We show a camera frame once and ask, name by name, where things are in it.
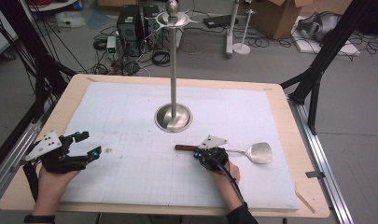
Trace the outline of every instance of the wrist strap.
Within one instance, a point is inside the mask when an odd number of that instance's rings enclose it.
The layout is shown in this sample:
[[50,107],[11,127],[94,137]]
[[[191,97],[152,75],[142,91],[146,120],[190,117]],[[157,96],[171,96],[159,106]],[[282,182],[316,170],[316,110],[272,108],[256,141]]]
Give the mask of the wrist strap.
[[32,216],[28,215],[23,220],[24,223],[54,223],[55,216]]

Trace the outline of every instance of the table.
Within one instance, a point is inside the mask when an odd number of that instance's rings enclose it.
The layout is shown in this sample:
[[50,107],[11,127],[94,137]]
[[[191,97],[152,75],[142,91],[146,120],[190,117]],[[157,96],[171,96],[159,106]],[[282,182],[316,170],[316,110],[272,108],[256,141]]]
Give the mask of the table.
[[[92,82],[128,83],[169,86],[169,78],[157,77],[113,77],[76,75],[73,77],[59,103],[51,113],[39,136],[49,130],[63,133],[75,113],[87,87]],[[251,209],[256,217],[328,217],[329,207],[316,178],[308,178],[306,172],[314,170],[301,134],[290,111],[286,96],[277,84],[246,83],[230,81],[178,79],[179,87],[225,88],[232,90],[264,91],[267,94],[280,141],[285,151],[287,165],[291,173],[300,209],[296,211],[269,211]],[[22,169],[14,176],[4,196],[0,208],[4,210],[30,211],[34,206],[26,178]],[[135,213],[165,215],[221,216],[225,209],[203,207],[150,206],[109,203],[61,203],[60,211]]]

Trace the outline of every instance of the grid paper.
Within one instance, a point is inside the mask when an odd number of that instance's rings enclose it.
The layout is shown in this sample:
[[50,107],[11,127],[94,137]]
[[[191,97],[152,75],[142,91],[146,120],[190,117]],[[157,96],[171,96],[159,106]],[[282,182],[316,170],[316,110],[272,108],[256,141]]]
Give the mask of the grid paper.
[[165,86],[90,84],[65,134],[90,132],[71,146],[71,156],[98,146],[103,152],[71,182],[63,201],[225,206],[193,153],[174,150],[177,144],[199,145],[211,134],[229,140],[224,148],[246,150],[258,142],[272,147],[269,164],[229,154],[240,167],[239,187],[250,208],[299,208],[264,92],[178,87],[177,101],[193,114],[182,133],[155,124],[157,109],[170,99]]

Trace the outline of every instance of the aluminum rail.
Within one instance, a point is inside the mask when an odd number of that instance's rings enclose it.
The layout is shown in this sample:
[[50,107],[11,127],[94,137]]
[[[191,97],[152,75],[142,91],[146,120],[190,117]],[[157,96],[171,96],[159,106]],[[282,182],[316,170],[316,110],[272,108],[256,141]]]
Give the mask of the aluminum rail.
[[0,192],[5,190],[7,182],[11,180],[20,167],[20,160],[24,157],[28,147],[36,140],[42,128],[42,119],[30,123],[14,147],[10,150],[0,165]]
[[329,166],[328,159],[326,158],[325,152],[320,145],[319,138],[312,134],[310,127],[308,126],[308,113],[304,105],[296,105],[293,102],[289,102],[292,109],[295,109],[297,115],[299,116],[300,124],[304,130],[305,136],[313,158],[316,163],[316,168],[319,172],[323,173],[324,177],[321,178],[323,184],[325,185],[329,198],[333,204],[335,214],[342,224],[353,224],[354,221],[349,213],[348,207],[343,199],[343,195],[337,185],[337,181],[334,178],[334,174]]

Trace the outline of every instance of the right hand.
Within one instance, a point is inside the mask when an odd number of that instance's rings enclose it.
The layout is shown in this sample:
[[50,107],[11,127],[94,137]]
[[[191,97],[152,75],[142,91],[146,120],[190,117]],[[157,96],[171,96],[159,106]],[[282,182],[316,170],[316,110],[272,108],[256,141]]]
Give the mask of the right hand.
[[[230,172],[233,178],[235,178],[236,183],[238,184],[241,176],[239,173],[239,167],[234,165],[231,161],[227,162],[224,167]],[[212,171],[208,171],[209,174],[215,181],[215,184],[220,191],[221,197],[227,205],[229,212],[241,206],[242,203],[235,192],[229,178],[226,175],[221,175]]]

